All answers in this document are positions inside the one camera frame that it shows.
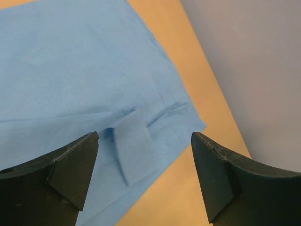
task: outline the blue fabric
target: blue fabric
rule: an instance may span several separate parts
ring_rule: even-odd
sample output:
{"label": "blue fabric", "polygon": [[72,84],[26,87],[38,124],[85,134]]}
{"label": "blue fabric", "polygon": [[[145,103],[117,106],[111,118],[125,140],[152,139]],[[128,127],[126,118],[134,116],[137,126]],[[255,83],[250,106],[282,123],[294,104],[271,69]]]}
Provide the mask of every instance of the blue fabric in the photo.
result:
{"label": "blue fabric", "polygon": [[0,168],[99,133],[77,226],[116,224],[205,128],[173,63],[125,0],[1,10],[0,51]]}

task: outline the white wall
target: white wall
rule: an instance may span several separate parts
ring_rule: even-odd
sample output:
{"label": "white wall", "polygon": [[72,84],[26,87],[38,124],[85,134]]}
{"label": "white wall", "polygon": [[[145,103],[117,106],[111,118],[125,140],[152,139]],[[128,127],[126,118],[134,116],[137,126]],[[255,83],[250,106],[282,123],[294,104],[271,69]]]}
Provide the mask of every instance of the white wall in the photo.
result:
{"label": "white wall", "polygon": [[301,172],[301,1],[182,4],[253,159]]}

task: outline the folded cloth corner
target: folded cloth corner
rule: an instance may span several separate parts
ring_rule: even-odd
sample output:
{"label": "folded cloth corner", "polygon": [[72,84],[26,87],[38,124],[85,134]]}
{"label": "folded cloth corner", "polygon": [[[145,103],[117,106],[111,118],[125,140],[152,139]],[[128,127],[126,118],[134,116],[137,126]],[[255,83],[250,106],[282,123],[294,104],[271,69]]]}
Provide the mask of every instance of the folded cloth corner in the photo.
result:
{"label": "folded cloth corner", "polygon": [[151,135],[141,114],[135,110],[112,128],[117,157],[128,186],[158,168]]}

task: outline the wooden table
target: wooden table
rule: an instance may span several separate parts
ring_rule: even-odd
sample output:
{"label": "wooden table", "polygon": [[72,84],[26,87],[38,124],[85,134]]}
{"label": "wooden table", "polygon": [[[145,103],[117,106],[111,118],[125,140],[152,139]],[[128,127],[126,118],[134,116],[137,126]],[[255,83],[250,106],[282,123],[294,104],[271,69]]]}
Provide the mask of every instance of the wooden table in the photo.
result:
{"label": "wooden table", "polygon": [[[30,0],[1,0],[0,8]],[[250,157],[180,0],[129,0],[180,73],[204,133]],[[157,179],[118,226],[208,226],[191,147]]]}

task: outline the blue paper towel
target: blue paper towel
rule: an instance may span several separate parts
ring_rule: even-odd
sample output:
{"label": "blue paper towel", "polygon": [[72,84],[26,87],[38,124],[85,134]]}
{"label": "blue paper towel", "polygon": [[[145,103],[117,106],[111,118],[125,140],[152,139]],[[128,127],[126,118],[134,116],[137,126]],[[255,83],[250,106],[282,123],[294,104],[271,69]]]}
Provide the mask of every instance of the blue paper towel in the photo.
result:
{"label": "blue paper towel", "polygon": [[116,224],[205,127],[125,0],[1,10],[0,51],[0,168],[100,135],[78,226]]}

